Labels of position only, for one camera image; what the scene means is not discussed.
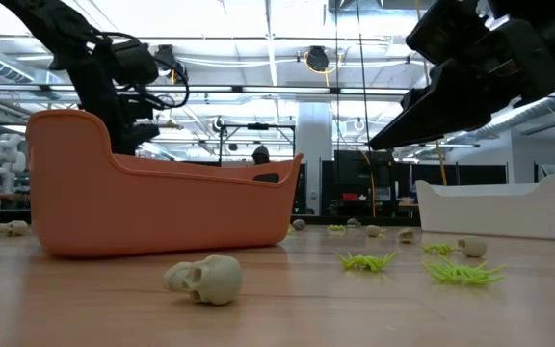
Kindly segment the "black cabinet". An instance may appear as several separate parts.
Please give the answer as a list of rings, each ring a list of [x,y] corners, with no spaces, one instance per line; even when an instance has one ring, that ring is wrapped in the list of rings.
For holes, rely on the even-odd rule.
[[[334,179],[340,194],[357,193],[358,200],[396,200],[393,156],[386,151],[336,150]]]

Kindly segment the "black metal frame rig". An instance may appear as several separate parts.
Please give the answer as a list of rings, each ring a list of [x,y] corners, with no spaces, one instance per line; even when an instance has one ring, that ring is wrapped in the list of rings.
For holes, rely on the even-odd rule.
[[[224,144],[241,128],[254,131],[268,131],[275,129],[286,141],[291,145],[293,154],[296,154],[296,126],[295,125],[280,125],[269,124],[264,122],[254,122],[247,124],[222,124],[219,126],[219,154],[218,163],[223,163],[224,158]],[[292,137],[289,138],[283,133],[283,129],[292,131]]]

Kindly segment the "white plastic bin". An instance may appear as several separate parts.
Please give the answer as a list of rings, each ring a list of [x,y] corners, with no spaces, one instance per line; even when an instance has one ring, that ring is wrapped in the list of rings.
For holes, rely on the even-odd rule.
[[[432,185],[416,182],[425,231],[555,239],[555,174],[539,183]]]

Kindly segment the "long ceiling light rail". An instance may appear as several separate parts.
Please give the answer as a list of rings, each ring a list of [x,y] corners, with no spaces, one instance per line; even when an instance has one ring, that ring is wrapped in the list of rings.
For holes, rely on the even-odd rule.
[[[261,93],[261,94],[302,94],[302,95],[346,95],[401,97],[408,90],[397,88],[330,88],[330,87],[276,87],[276,86],[190,86],[188,88],[177,85],[149,85],[146,90],[151,93]],[[14,92],[61,92],[75,91],[73,85],[66,84],[0,84],[0,91]]]

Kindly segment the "orange plastic bin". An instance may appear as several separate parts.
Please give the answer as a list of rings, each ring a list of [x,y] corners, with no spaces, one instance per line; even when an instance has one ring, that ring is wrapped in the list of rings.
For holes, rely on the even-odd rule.
[[[95,257],[271,246],[290,223],[301,155],[212,167],[114,154],[96,116],[30,117],[31,223],[55,255]]]

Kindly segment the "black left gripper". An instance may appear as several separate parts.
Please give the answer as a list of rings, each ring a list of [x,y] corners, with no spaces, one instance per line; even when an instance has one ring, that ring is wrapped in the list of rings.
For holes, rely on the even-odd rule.
[[[130,95],[119,95],[105,70],[97,62],[82,62],[69,69],[69,77],[82,109],[97,116],[106,126],[115,154],[134,154],[138,141],[149,141],[160,134],[155,124],[135,124],[149,118],[151,108]]]

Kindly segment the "black room partition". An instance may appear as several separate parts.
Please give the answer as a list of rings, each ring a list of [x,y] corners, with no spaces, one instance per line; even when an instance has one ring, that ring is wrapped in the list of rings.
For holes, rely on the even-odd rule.
[[[423,180],[430,184],[443,185],[487,185],[506,184],[507,168],[505,165],[462,165],[459,163],[444,165],[446,180],[443,180],[440,165],[414,164],[412,180]]]

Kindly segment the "white square column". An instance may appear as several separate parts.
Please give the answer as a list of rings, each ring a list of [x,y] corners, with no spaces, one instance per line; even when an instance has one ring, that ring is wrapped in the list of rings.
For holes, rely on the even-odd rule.
[[[321,213],[322,162],[331,159],[332,111],[328,103],[298,104],[296,149],[304,158],[306,168],[306,207]]]

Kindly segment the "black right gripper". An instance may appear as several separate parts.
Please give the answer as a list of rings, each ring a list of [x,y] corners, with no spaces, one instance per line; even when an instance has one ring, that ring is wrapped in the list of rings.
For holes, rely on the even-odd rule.
[[[374,150],[426,143],[485,125],[516,97],[518,106],[555,90],[555,60],[535,27],[509,19],[479,39],[482,54],[462,52],[431,67],[429,84],[408,90],[402,111],[369,141]]]

